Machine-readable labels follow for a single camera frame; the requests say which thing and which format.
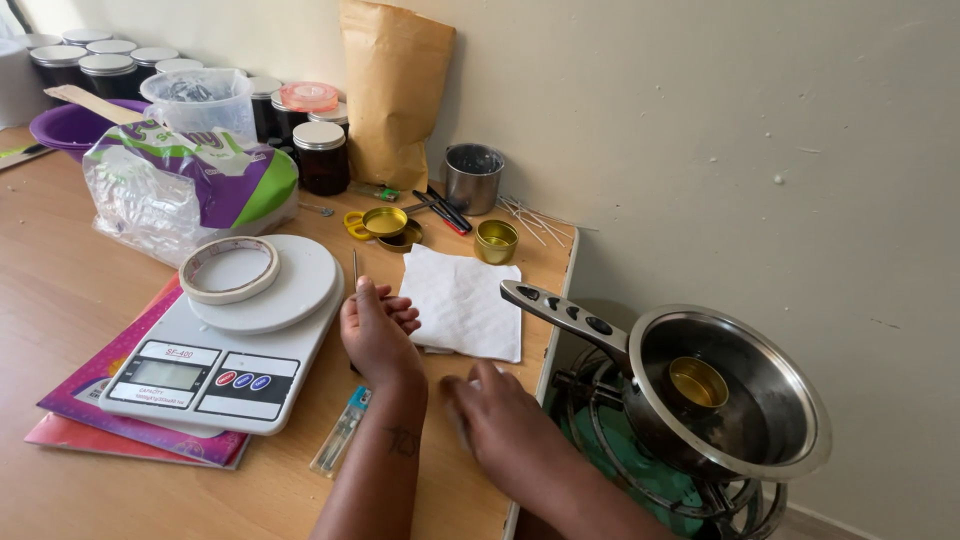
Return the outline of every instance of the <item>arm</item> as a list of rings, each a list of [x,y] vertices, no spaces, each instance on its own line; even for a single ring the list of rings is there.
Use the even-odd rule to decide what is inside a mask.
[[[417,310],[389,292],[361,277],[340,312],[344,346],[373,393],[311,540],[410,534],[427,381],[407,337],[420,326]]]
[[[500,491],[567,540],[672,540],[674,535],[590,465],[509,373],[488,360],[443,389],[480,467]]]

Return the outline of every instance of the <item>cream wall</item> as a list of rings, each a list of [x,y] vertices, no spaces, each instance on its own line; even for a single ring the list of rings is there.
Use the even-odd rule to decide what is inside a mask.
[[[332,0],[20,3],[41,32],[344,81]],[[960,4],[399,4],[459,32],[431,170],[450,142],[502,149],[505,191],[600,229],[573,296],[714,307],[788,351],[835,432],[791,501],[956,537]]]

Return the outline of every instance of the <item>stainless steel saucepan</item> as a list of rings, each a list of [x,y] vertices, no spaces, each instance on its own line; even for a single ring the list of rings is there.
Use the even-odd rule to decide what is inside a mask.
[[[500,295],[607,353],[623,373],[636,436],[676,469],[707,481],[785,482],[827,462],[830,421],[816,390],[786,353],[740,321],[706,307],[661,306],[628,335],[527,283],[504,281]],[[670,399],[677,393],[667,386],[670,365],[683,357],[704,362],[726,384],[727,400],[710,414],[686,415]]]

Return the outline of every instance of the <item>hand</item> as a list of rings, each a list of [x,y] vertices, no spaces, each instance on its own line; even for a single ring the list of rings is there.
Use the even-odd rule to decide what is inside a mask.
[[[420,353],[408,335],[420,327],[409,298],[387,296],[389,285],[367,276],[340,308],[340,336],[347,354],[371,386],[425,380]]]
[[[468,380],[480,387],[445,377],[441,388],[465,422],[474,457],[500,491],[542,515],[557,479],[586,462],[513,375],[481,359]]]

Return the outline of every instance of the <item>tattoo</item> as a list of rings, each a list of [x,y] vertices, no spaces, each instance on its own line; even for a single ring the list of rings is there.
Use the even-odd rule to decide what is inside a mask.
[[[392,433],[394,436],[394,440],[390,443],[390,454],[400,454],[405,457],[413,457],[420,451],[420,438],[411,433],[404,426],[395,426],[393,428],[382,429]]]

